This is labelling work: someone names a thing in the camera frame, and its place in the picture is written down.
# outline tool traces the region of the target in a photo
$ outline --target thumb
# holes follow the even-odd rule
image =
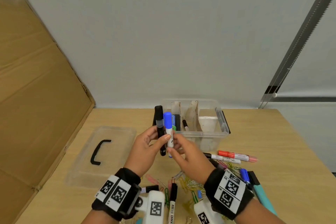
[[[170,153],[170,155],[173,157],[176,163],[178,163],[181,170],[183,171],[187,165],[187,161],[174,148],[167,147],[167,151]]]
[[[160,150],[160,148],[170,139],[170,135],[166,134],[160,137],[150,148],[155,152],[155,154]]]

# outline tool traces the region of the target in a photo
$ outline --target table surface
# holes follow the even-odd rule
[[[219,149],[257,156],[243,162],[253,170],[278,216],[287,223],[336,223],[336,179],[291,125],[275,109],[225,109],[231,134]],[[134,117],[129,124],[129,117]],[[83,145],[99,126],[133,127],[137,134],[153,121],[153,109],[93,109],[57,169],[23,212],[18,224],[80,223],[90,211],[96,189],[69,187],[64,180]],[[167,181],[180,171],[168,157],[156,156],[148,173]],[[143,179],[141,185],[150,185]],[[182,207],[179,188],[175,223],[195,215]]]

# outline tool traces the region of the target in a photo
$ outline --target white wall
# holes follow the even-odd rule
[[[278,97],[336,97],[336,0],[302,49]]]
[[[98,107],[258,107],[314,0],[29,0]]]
[[[266,108],[278,109],[330,171],[336,172],[336,103],[270,102]]]

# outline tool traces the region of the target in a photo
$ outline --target wrist strap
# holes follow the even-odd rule
[[[212,171],[204,189],[212,208],[231,220],[245,209],[254,196],[246,184],[228,169],[216,168]]]
[[[115,175],[111,175],[96,193],[92,209],[104,211],[117,221],[132,218],[131,211],[141,192],[138,185],[140,181],[140,177],[134,172],[121,168]]]

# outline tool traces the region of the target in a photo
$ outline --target plastic box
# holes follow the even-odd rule
[[[78,154],[65,184],[99,189],[110,175],[124,166],[135,135],[134,128],[98,127]]]
[[[201,151],[217,150],[220,141],[230,133],[224,113],[216,100],[163,99],[161,105],[164,112],[181,116],[181,131],[176,131],[176,133],[195,142]],[[190,110],[193,108],[197,114],[194,119],[190,117],[192,112]],[[187,121],[189,131],[185,131],[182,120]]]

